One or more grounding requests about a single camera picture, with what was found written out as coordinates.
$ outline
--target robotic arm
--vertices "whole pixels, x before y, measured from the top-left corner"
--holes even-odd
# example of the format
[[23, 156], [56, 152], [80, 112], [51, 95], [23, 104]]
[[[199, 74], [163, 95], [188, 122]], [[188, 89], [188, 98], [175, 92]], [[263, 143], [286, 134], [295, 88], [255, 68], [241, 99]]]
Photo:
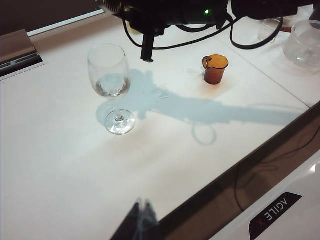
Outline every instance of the robotic arm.
[[[220, 30], [228, 19], [229, 0], [95, 0], [105, 12], [130, 22], [131, 28], [143, 34], [141, 59], [153, 62], [155, 37], [175, 25], [206, 24]], [[233, 14], [240, 19], [255, 20], [296, 15], [298, 7], [318, 3], [319, 0], [231, 0]]]

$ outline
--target black label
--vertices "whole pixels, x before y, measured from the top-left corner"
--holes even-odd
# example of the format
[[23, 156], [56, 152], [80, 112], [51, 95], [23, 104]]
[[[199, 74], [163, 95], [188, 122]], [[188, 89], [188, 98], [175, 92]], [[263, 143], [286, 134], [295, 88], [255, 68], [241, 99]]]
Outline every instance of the black label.
[[268, 227], [291, 208], [302, 196], [290, 192], [283, 193], [250, 221], [250, 239], [256, 239]]

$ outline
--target cup handle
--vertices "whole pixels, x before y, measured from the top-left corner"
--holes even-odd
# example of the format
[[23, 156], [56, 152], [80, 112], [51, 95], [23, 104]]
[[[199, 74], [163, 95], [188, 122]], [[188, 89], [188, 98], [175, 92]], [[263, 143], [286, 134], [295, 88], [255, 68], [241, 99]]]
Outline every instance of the cup handle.
[[207, 69], [208, 63], [211, 60], [212, 60], [212, 58], [209, 56], [205, 56], [204, 58], [202, 58], [202, 65], [203, 65], [204, 69]]

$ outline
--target black cable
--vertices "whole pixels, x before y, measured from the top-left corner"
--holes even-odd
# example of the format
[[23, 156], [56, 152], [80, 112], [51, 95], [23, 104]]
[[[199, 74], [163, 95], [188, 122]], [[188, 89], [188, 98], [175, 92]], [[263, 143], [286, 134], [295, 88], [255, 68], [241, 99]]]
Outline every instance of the black cable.
[[238, 185], [238, 176], [239, 176], [239, 169], [240, 169], [240, 164], [236, 167], [235, 170], [235, 179], [234, 179], [234, 188], [233, 188], [233, 193], [234, 193], [234, 199], [236, 201], [236, 204], [238, 205], [238, 207], [240, 208], [240, 210], [242, 212], [244, 212], [245, 210], [243, 209], [243, 207], [241, 206], [239, 200], [238, 200], [238, 195], [237, 195], [237, 185]]
[[[233, 24], [235, 24], [236, 22], [238, 22], [241, 18], [236, 18], [235, 20], [232, 20], [232, 23], [229, 23], [228, 25], [224, 26], [223, 28], [221, 28], [220, 30], [214, 32], [214, 33], [211, 33], [207, 36], [203, 36], [201, 38], [198, 38], [196, 40], [193, 40], [193, 41], [187, 41], [187, 42], [184, 42], [184, 43], [180, 43], [180, 44], [176, 44], [176, 45], [172, 45], [172, 46], [165, 46], [165, 47], [153, 47], [152, 49], [153, 50], [168, 50], [168, 49], [174, 49], [174, 48], [179, 48], [179, 47], [183, 47], [183, 46], [187, 46], [187, 45], [190, 45], [190, 44], [195, 44], [195, 43], [198, 43], [198, 42], [201, 42], [203, 40], [206, 40], [206, 39], [209, 39], [211, 37], [214, 37], [216, 35], [218, 35], [219, 33], [222, 33], [224, 30], [228, 29], [230, 26], [232, 26]], [[142, 48], [142, 45], [136, 43], [132, 37], [130, 36], [129, 32], [128, 32], [128, 28], [127, 28], [127, 24], [126, 24], [126, 21], [125, 20], [122, 20], [122, 23], [123, 23], [123, 27], [124, 27], [124, 31], [125, 31], [125, 34], [127, 35], [127, 37], [129, 38], [129, 40], [137, 47], [139, 48]]]
[[182, 31], [185, 31], [187, 33], [199, 33], [199, 32], [202, 32], [204, 30], [207, 30], [211, 27], [213, 27], [214, 25], [212, 24], [207, 24], [203, 27], [198, 27], [198, 28], [192, 28], [192, 27], [188, 27], [188, 26], [185, 26], [185, 25], [176, 25], [176, 27]]
[[269, 161], [262, 162], [261, 165], [273, 163], [273, 162], [275, 162], [275, 161], [283, 158], [283, 157], [286, 156], [286, 155], [295, 153], [295, 152], [297, 152], [297, 151], [305, 148], [306, 146], [308, 146], [308, 145], [315, 139], [315, 137], [317, 136], [317, 134], [319, 133], [319, 131], [320, 131], [320, 126], [319, 126], [318, 129], [315, 131], [315, 134], [313, 135], [313, 137], [312, 137], [306, 144], [304, 144], [303, 146], [301, 146], [301, 147], [299, 147], [299, 148], [297, 148], [297, 149], [295, 149], [295, 150], [286, 152], [286, 153], [284, 153], [284, 154], [282, 154], [282, 155], [280, 155], [280, 156], [277, 156], [276, 158], [271, 159], [271, 160], [269, 160]]
[[233, 40], [233, 31], [234, 31], [234, 25], [232, 24], [232, 21], [233, 21], [233, 18], [227, 13], [227, 20], [228, 22], [231, 23], [231, 30], [230, 30], [230, 41], [232, 43], [233, 46], [235, 46], [236, 48], [238, 49], [244, 49], [244, 50], [252, 50], [252, 49], [257, 49], [257, 48], [260, 48], [264, 45], [266, 45], [267, 43], [269, 43], [270, 41], [272, 41], [277, 35], [278, 33], [280, 32], [281, 28], [282, 28], [282, 25], [284, 23], [284, 18], [281, 17], [280, 18], [280, 22], [279, 22], [279, 25], [277, 26], [277, 28], [274, 30], [274, 32], [268, 36], [265, 40], [261, 41], [261, 42], [258, 42], [258, 43], [255, 43], [255, 44], [252, 44], [252, 45], [241, 45], [241, 44], [238, 44], [236, 43], [234, 40]]
[[[275, 162], [277, 160], [279, 160], [280, 158], [283, 158], [284, 156], [286, 155], [289, 155], [289, 154], [292, 154], [294, 152], [297, 152], [303, 148], [305, 148], [306, 146], [308, 146], [314, 139], [315, 137], [317, 136], [317, 134], [319, 133], [320, 131], [320, 126], [318, 127], [318, 129], [315, 131], [314, 135], [312, 136], [312, 138], [307, 142], [305, 143], [303, 146], [297, 148], [297, 149], [294, 149], [294, 150], [291, 150], [291, 151], [288, 151], [280, 156], [277, 156], [275, 158], [273, 158], [272, 160], [269, 160], [269, 161], [266, 161], [266, 162], [263, 162], [262, 164], [269, 164], [269, 163], [272, 163], [272, 162]], [[234, 179], [234, 189], [233, 189], [233, 193], [234, 193], [234, 199], [236, 201], [236, 204], [238, 205], [238, 207], [241, 209], [242, 212], [244, 212], [244, 209], [243, 207], [241, 206], [239, 200], [238, 200], [238, 195], [237, 195], [237, 189], [238, 189], [238, 179], [239, 179], [239, 169], [240, 169], [240, 165], [241, 163], [239, 163], [239, 165], [236, 167], [236, 170], [235, 170], [235, 179]]]
[[133, 45], [135, 45], [138, 48], [142, 48], [142, 45], [139, 45], [138, 43], [135, 42], [135, 40], [133, 40], [133, 38], [130, 36], [129, 32], [128, 32], [128, 28], [127, 28], [127, 23], [126, 20], [122, 19], [122, 23], [123, 23], [123, 28], [125, 31], [126, 36], [128, 37], [128, 39], [133, 43]]

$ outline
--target white tabletop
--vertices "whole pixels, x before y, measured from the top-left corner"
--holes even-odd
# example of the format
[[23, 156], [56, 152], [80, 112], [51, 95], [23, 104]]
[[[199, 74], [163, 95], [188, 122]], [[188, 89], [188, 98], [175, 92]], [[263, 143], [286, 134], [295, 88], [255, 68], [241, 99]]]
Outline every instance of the white tabletop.
[[[311, 5], [300, 7], [298, 14], [291, 19], [292, 23], [309, 19], [313, 12]], [[259, 42], [258, 32], [262, 22], [248, 17], [241, 19], [234, 25], [233, 40], [236, 43], [250, 45]], [[283, 46], [290, 33], [280, 32], [275, 41], [254, 49], [243, 50], [234, 47], [229, 39], [230, 30], [219, 34], [219, 39], [227, 47], [235, 51], [250, 64], [262, 71], [280, 86], [285, 88], [308, 107], [320, 101], [320, 71], [309, 70], [296, 66], [290, 62], [284, 52]]]
[[[170, 27], [155, 45], [197, 36]], [[46, 64], [1, 81], [3, 239], [108, 239], [138, 198], [162, 219], [308, 109], [215, 38], [154, 63], [103, 15], [31, 40]], [[106, 42], [131, 67], [119, 104], [136, 126], [121, 136], [88, 78], [87, 53]], [[210, 54], [229, 59], [219, 85], [203, 81]]]

